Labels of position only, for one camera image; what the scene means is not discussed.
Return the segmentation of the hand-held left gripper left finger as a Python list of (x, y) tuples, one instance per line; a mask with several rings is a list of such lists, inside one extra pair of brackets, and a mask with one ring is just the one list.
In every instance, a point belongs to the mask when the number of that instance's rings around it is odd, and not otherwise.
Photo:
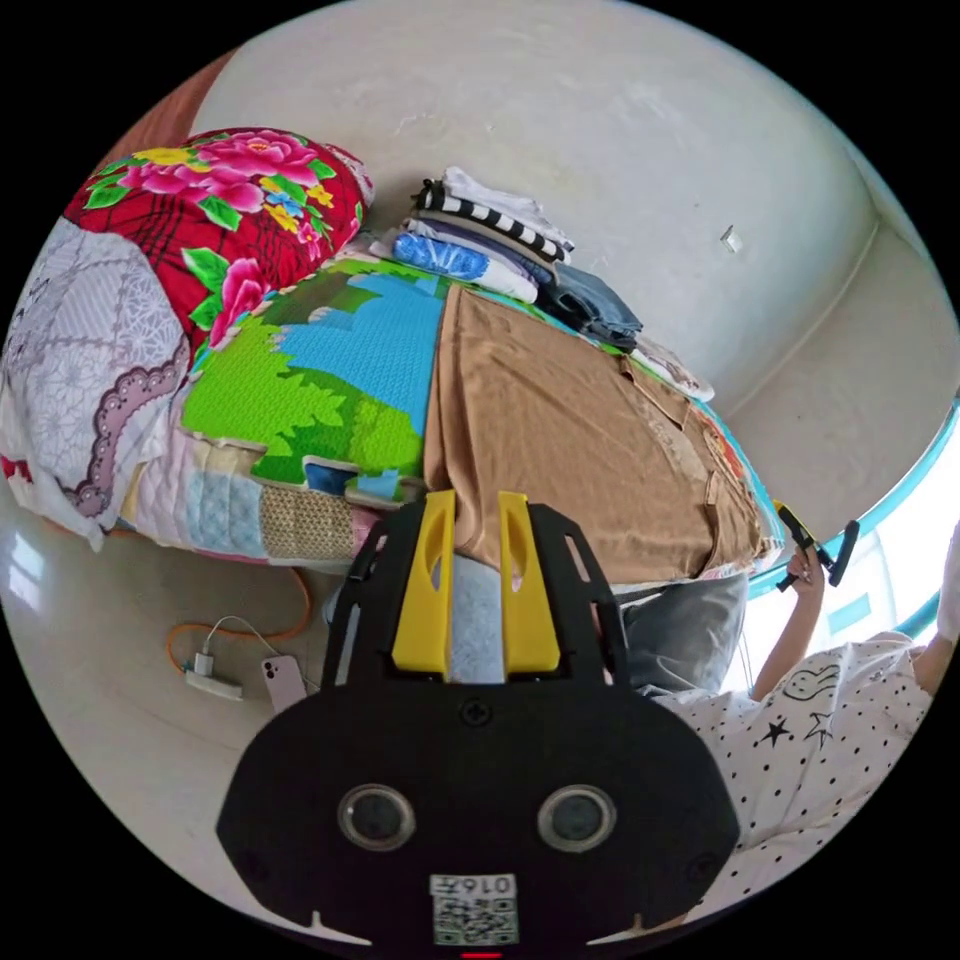
[(420, 512), (391, 656), (401, 672), (447, 682), (452, 663), (455, 493), (432, 492), (416, 507)]

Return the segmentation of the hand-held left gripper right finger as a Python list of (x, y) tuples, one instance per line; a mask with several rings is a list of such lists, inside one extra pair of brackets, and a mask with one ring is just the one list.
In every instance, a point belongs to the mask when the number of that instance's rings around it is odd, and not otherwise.
[(500, 492), (498, 510), (505, 677), (549, 674), (560, 665), (560, 647), (527, 498)]

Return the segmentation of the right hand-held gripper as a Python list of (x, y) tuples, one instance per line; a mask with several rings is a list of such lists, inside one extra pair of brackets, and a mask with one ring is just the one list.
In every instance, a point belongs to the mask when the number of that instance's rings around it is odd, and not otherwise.
[[(824, 583), (828, 586), (834, 585), (834, 558), (825, 550), (825, 548), (815, 539), (807, 526), (798, 518), (794, 511), (780, 500), (774, 500), (774, 507), (781, 525), (790, 534), (793, 541), (794, 553), (802, 554), (804, 561), (809, 559), (808, 553), (813, 551), (813, 568), (819, 569), (823, 574)], [(776, 583), (776, 589), (780, 593), (786, 592), (792, 587), (800, 576), (798, 574), (786, 572)]]

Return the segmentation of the person's right hand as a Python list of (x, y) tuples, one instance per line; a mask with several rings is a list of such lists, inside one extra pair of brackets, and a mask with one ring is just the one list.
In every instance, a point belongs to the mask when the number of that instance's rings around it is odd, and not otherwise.
[(787, 578), (800, 601), (817, 606), (822, 603), (825, 577), (815, 548), (795, 548), (787, 564)]

